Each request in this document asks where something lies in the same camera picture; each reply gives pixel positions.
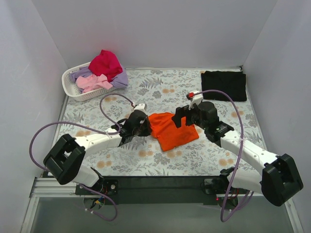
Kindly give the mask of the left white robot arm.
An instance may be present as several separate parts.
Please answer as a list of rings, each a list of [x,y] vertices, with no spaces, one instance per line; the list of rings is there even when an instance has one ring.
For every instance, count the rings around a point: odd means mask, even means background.
[[[85,157],[108,148],[117,148],[132,141],[136,136],[149,136],[151,126],[148,116],[134,110],[128,119],[113,125],[104,133],[72,137],[65,134],[55,143],[43,163],[60,185],[70,182],[82,184],[92,194],[99,194],[104,187],[103,176],[94,168],[83,165]]]

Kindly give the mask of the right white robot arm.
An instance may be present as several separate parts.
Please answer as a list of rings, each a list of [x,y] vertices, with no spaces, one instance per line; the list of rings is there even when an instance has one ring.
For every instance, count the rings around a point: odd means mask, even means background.
[[[264,195],[273,205],[281,206],[303,189],[303,182],[293,157],[277,155],[260,148],[249,140],[241,140],[233,127],[219,120],[217,109],[211,102],[178,107],[172,117],[176,127],[196,125],[204,130],[207,139],[228,150],[252,166],[256,173],[247,175],[233,167],[223,169],[219,177],[207,182],[215,193],[231,193],[235,189],[254,191]]]

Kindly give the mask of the orange t shirt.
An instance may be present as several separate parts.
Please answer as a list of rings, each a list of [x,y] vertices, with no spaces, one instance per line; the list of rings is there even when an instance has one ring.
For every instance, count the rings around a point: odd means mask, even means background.
[[[172,117],[172,113],[154,113],[148,117],[152,129],[151,136],[158,140],[164,152],[199,138],[194,125],[186,126],[186,119],[182,118],[181,127],[177,128]]]

